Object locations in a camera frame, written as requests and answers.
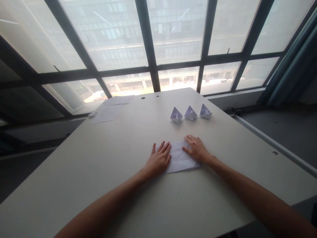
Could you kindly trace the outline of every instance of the frosted glass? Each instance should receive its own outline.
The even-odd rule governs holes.
[[[237,89],[262,86],[279,57],[248,61]]]
[[[99,71],[148,66],[135,1],[60,2]]]
[[[283,51],[313,2],[314,0],[275,0],[252,54]]]
[[[200,94],[208,95],[230,91],[239,65],[240,62],[206,65]]]
[[[1,112],[19,123],[32,123],[63,117],[31,87],[0,90]]]
[[[181,88],[197,89],[199,67],[162,70],[158,72],[161,91]]]
[[[89,113],[108,99],[96,79],[45,84],[49,91],[73,115]]]
[[[208,55],[241,52],[260,0],[218,0]]]
[[[44,0],[0,0],[0,35],[38,73],[86,68]]]
[[[102,78],[112,96],[128,96],[153,93],[151,75],[128,74]]]
[[[0,60],[0,82],[21,80],[10,67]]]
[[[147,0],[157,65],[200,60],[207,0]]]

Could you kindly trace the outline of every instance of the forearm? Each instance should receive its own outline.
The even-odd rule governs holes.
[[[278,237],[317,237],[317,230],[289,205],[218,159],[207,164],[231,187],[250,211]]]
[[[129,180],[90,204],[72,219],[55,238],[100,236],[148,178],[148,174],[140,170]]]

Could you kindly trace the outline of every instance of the hand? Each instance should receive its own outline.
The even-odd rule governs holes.
[[[162,174],[169,164],[171,160],[171,155],[169,155],[169,151],[171,150],[171,145],[167,142],[164,145],[165,141],[161,143],[158,150],[155,152],[155,143],[153,144],[152,153],[147,161],[143,171],[145,171],[146,175],[151,179],[160,174]]]
[[[191,146],[191,149],[183,147],[183,151],[189,154],[193,159],[203,163],[207,163],[209,161],[217,159],[215,156],[211,155],[208,152],[199,137],[196,138],[192,135],[186,135],[184,139]]]

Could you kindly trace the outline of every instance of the window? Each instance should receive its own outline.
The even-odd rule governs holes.
[[[0,60],[0,82],[21,80],[21,78]]]
[[[314,0],[275,0],[252,54],[283,51]]]
[[[240,62],[207,65],[201,83],[201,95],[230,91]]]
[[[27,124],[86,115],[106,95],[266,87],[316,10],[314,0],[0,0],[0,115]]]
[[[31,87],[0,90],[0,105],[2,113],[20,123],[63,116]]]
[[[158,72],[161,91],[181,88],[197,89],[199,67],[170,69]]]
[[[44,0],[1,1],[0,9],[0,35],[36,72],[85,68]]]
[[[218,0],[208,55],[241,52],[260,0]]]
[[[44,85],[73,115],[89,113],[108,99],[96,79]]]
[[[200,60],[207,0],[147,3],[156,63]]]
[[[102,78],[112,96],[153,93],[150,73],[129,74]]]
[[[240,78],[237,89],[262,86],[279,57],[250,60]]]
[[[0,127],[1,127],[1,126],[5,126],[6,124],[7,124],[7,123],[6,123],[5,121],[3,121],[3,120],[0,119]]]
[[[148,66],[135,1],[60,2],[99,71]],[[87,15],[81,16],[78,7],[85,9]],[[96,27],[80,30],[82,23]]]

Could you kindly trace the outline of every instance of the sheet of paper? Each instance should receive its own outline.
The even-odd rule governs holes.
[[[98,108],[97,114],[95,115],[95,117],[90,119],[89,124],[115,120],[117,116],[119,115],[122,107],[123,107],[122,104],[113,105],[113,106],[101,105]]]
[[[103,102],[104,105],[120,105],[120,104],[129,104],[132,99],[133,95],[130,96],[114,96],[108,100]]]
[[[190,145],[186,140],[171,143],[170,154],[172,157],[166,170],[167,174],[201,167],[201,163],[193,160],[185,151],[183,151],[183,147],[190,148]]]

